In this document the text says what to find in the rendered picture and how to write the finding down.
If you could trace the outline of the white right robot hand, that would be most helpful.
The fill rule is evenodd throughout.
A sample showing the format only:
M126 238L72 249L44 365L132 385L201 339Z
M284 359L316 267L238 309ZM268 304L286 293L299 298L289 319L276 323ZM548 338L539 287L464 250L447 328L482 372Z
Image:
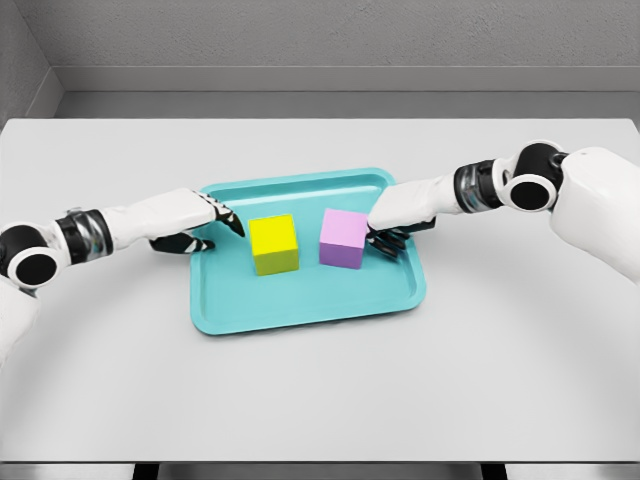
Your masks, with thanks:
M368 214L367 243L396 259L412 233L434 228L434 185L434 180L420 180L387 187Z

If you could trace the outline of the yellow cube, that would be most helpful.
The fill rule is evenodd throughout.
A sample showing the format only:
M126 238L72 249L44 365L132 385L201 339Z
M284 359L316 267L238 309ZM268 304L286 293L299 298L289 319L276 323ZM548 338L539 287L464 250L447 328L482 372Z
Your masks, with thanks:
M299 269L299 249L291 214L251 219L251 251L258 276Z

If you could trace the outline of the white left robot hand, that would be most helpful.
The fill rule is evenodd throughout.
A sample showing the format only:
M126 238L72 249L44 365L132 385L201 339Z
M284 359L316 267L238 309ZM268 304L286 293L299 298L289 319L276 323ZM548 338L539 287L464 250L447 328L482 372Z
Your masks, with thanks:
M203 192L181 188L142 202L143 236L153 250L169 254L192 254L215 248L212 240L192 234L194 229L221 222L244 238L238 215L219 200Z

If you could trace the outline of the purple cube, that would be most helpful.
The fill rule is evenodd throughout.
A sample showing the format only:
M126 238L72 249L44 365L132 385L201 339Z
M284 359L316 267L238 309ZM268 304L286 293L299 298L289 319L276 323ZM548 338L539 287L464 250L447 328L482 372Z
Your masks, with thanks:
M319 262L360 269L367 233L365 213L327 208L319 238Z

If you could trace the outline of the teal rectangular tray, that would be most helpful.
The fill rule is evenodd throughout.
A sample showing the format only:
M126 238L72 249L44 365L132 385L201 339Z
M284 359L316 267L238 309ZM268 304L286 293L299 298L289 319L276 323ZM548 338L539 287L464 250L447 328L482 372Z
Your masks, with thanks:
M196 230L213 250L190 260L190 315L209 335L226 335L410 310L426 294L414 242L391 259L371 247L360 269L319 262L321 221L328 208L368 212L395 182L379 168L311 173L217 183L204 192L248 223L292 216L299 245L298 270L259 276L248 239L218 222Z

